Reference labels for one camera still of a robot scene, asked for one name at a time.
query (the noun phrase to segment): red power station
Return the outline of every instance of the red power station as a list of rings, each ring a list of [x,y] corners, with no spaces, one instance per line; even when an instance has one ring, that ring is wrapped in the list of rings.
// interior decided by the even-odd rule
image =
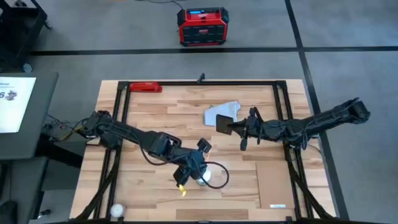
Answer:
[[[228,22],[228,11],[224,7],[182,9],[177,14],[180,43],[186,47],[223,44]]]

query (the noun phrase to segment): wooden tabletop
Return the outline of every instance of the wooden tabletop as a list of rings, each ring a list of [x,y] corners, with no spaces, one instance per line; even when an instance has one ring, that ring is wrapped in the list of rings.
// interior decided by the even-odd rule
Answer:
[[[294,118],[310,116],[302,81],[286,82]],[[95,110],[112,112],[117,84],[118,80],[102,81]],[[185,185],[187,195],[182,197],[172,176],[176,165],[152,166],[144,160],[137,145],[124,141],[115,202],[126,206],[126,221],[285,220],[286,216],[294,217],[282,143],[261,141],[257,145],[256,139],[249,139],[247,151],[241,152],[237,134],[224,135],[217,133],[214,126],[204,125],[203,114],[211,105],[235,100],[241,105],[238,120],[247,117],[253,106],[257,106],[263,120],[277,119],[271,86],[163,86],[162,93],[132,93],[127,124],[144,131],[169,133],[180,138],[183,147],[194,149],[198,140],[205,138],[213,146],[208,160],[223,164],[231,176],[229,184],[219,190],[189,180]],[[302,153],[309,189],[320,204],[335,215],[318,144],[314,140],[310,144]],[[86,148],[71,217],[76,217],[96,193],[103,157],[104,148]],[[210,183],[221,185],[226,178],[225,171],[216,166],[209,166],[209,169],[212,172]],[[299,188],[298,192],[305,216]],[[106,192],[101,217],[107,198]]]

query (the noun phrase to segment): white cloth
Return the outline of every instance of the white cloth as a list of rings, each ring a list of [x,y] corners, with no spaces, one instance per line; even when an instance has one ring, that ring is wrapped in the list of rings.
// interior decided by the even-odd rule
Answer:
[[[234,119],[234,122],[237,122],[238,118],[236,114],[239,109],[241,109],[241,105],[238,101],[232,101],[228,103],[224,103],[222,105],[214,106],[205,111],[205,125],[216,126],[216,115],[224,115],[229,116]]]

